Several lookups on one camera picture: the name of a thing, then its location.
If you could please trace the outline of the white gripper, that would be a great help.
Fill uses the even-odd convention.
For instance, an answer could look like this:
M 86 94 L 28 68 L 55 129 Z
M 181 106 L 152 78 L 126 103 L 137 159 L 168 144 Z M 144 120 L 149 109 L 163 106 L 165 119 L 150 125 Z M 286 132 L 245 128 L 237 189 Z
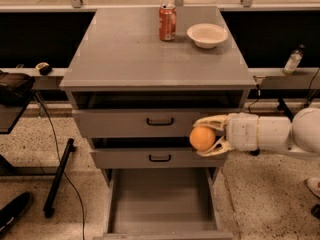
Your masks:
M 223 131 L 226 127 L 226 139 L 220 137 L 212 147 L 197 151 L 202 157 L 217 156 L 231 151 L 281 150 L 288 147 L 291 133 L 291 121 L 287 117 L 258 116 L 239 113 L 215 115 L 198 119 L 194 127 L 209 127 Z

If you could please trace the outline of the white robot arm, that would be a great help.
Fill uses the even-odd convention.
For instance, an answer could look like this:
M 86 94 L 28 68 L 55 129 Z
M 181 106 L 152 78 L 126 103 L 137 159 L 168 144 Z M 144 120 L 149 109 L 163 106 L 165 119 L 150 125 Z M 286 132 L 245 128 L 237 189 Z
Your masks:
M 292 119 L 230 113 L 197 120 L 189 141 L 197 154 L 269 150 L 301 160 L 320 158 L 320 109 L 305 108 Z

